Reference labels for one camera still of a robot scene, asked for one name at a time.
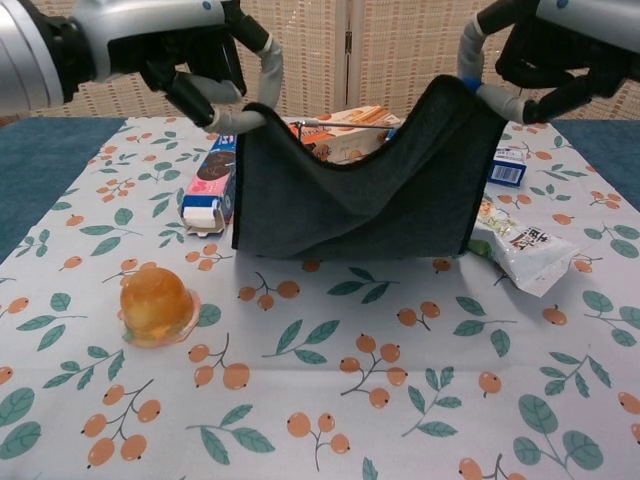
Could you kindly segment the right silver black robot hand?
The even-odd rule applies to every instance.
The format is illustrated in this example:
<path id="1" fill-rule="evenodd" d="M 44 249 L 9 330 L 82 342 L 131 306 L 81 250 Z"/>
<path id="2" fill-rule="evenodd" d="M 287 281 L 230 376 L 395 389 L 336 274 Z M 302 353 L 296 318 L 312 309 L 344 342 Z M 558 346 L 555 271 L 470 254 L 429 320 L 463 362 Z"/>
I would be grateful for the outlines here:
<path id="1" fill-rule="evenodd" d="M 546 90 L 539 100 L 483 81 L 486 39 L 511 31 L 495 70 L 522 89 Z M 457 76 L 503 119 L 546 123 L 593 98 L 611 98 L 639 79 L 636 1 L 495 1 L 475 13 L 461 34 Z"/>

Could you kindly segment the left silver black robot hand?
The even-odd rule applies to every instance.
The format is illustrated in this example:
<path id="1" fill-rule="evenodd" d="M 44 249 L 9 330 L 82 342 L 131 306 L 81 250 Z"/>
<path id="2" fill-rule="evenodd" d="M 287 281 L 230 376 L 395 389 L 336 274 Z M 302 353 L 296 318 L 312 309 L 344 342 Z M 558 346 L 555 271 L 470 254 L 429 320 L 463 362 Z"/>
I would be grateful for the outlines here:
<path id="1" fill-rule="evenodd" d="M 88 42 L 95 81 L 138 73 L 206 132 L 241 134 L 264 122 L 225 109 L 246 93 L 237 43 L 260 60 L 258 102 L 277 106 L 281 46 L 238 1 L 78 1 L 72 18 Z"/>

